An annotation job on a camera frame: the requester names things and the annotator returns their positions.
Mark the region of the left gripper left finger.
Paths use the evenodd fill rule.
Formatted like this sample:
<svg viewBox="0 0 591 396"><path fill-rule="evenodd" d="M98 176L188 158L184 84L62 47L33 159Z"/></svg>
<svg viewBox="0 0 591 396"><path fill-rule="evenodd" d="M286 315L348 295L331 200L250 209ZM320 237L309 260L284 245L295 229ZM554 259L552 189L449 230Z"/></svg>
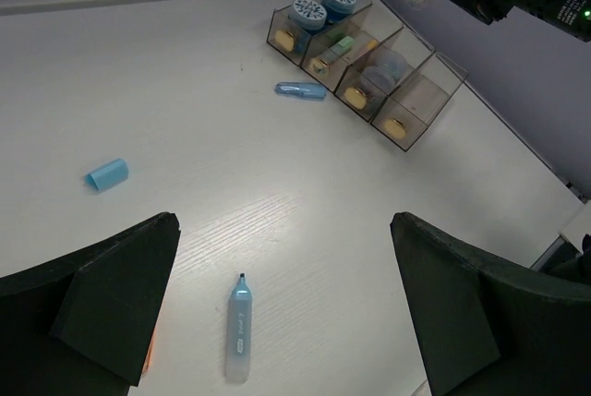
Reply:
<svg viewBox="0 0 591 396"><path fill-rule="evenodd" d="M4 395L138 386L180 239L175 214L1 279Z"/></svg>

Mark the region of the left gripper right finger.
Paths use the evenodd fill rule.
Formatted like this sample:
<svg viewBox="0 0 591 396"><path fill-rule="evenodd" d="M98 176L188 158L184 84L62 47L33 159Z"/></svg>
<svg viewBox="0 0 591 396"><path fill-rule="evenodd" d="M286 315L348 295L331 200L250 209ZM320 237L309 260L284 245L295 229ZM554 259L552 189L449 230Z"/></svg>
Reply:
<svg viewBox="0 0 591 396"><path fill-rule="evenodd" d="M586 395L590 254L532 270L409 212L394 253L434 395Z"/></svg>

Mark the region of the orange capped highlighter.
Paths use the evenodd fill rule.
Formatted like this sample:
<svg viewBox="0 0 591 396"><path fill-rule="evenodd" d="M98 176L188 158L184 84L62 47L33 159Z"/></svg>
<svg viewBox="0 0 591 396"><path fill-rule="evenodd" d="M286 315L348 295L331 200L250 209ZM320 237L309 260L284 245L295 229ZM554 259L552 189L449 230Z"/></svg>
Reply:
<svg viewBox="0 0 591 396"><path fill-rule="evenodd" d="M157 329L158 329L158 326L155 326L155 328L151 334L151 341L150 341L149 348L148 348L148 351L147 351L147 354L146 354L146 357L145 357L145 360L143 363L143 367L142 367L142 374L143 375L145 375L151 367Z"/></svg>

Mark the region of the blue ink jar back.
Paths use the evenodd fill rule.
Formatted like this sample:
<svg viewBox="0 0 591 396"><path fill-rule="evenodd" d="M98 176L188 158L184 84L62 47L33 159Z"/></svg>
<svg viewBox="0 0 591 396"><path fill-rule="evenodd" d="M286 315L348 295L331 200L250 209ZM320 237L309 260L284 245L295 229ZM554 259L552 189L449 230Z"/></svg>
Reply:
<svg viewBox="0 0 591 396"><path fill-rule="evenodd" d="M358 0L321 0L327 11L327 22L337 23L355 12Z"/></svg>

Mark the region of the blue ink jar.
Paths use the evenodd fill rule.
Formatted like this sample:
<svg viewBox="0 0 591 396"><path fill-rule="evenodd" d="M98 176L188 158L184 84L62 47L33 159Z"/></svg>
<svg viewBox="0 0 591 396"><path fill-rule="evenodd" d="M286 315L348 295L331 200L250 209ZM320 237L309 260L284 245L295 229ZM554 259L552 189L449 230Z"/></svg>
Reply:
<svg viewBox="0 0 591 396"><path fill-rule="evenodd" d="M327 11L327 22L337 23L355 12L358 0L321 0Z"/></svg>
<svg viewBox="0 0 591 396"><path fill-rule="evenodd" d="M288 17L302 30L316 33L325 28L328 13L315 0L294 0L289 7Z"/></svg>

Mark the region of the green highlighter pen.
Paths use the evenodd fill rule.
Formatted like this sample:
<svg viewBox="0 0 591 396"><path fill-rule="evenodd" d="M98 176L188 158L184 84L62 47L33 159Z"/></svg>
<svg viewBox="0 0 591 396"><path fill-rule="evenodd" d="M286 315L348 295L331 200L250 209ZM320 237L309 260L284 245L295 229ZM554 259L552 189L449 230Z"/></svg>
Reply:
<svg viewBox="0 0 591 396"><path fill-rule="evenodd" d="M351 36L345 36L340 41L331 46L328 50L323 52L319 59L327 65L331 65L335 61L342 58L349 53L355 44L355 39Z"/></svg>

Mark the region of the blue highlighter pen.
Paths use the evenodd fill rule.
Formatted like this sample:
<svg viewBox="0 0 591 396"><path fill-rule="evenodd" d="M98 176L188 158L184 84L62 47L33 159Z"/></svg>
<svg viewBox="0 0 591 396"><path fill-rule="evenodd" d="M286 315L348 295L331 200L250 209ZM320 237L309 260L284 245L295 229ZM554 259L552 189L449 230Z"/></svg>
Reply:
<svg viewBox="0 0 591 396"><path fill-rule="evenodd" d="M246 274L240 273L228 299L225 379L234 385L247 382L251 359L252 293Z"/></svg>

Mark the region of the blue capped highlighter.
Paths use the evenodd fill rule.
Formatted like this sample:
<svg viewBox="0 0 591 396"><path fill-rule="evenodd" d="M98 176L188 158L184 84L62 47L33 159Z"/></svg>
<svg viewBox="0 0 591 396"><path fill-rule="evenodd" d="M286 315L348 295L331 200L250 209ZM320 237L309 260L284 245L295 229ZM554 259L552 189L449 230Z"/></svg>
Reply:
<svg viewBox="0 0 591 396"><path fill-rule="evenodd" d="M307 101L323 101L328 93L323 85L307 82L279 82L274 87L274 92L280 96Z"/></svg>

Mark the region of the clear jar blue pins back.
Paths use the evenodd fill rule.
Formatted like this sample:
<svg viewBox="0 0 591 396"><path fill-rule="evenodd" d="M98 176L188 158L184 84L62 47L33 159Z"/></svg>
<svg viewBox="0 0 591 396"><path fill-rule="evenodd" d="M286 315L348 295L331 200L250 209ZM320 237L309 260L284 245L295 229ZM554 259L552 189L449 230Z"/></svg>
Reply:
<svg viewBox="0 0 591 396"><path fill-rule="evenodd" d="M393 50L381 50L375 57L375 64L396 81L400 81L409 69L406 59Z"/></svg>

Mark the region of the blue ink jar front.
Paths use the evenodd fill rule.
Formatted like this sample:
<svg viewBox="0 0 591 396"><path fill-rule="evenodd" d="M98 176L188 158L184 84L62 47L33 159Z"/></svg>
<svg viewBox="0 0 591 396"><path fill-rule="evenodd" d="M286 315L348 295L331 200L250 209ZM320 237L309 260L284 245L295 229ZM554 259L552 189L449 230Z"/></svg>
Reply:
<svg viewBox="0 0 591 396"><path fill-rule="evenodd" d="M302 30L316 33L325 28L328 13L315 0L294 0L289 7L288 17Z"/></svg>

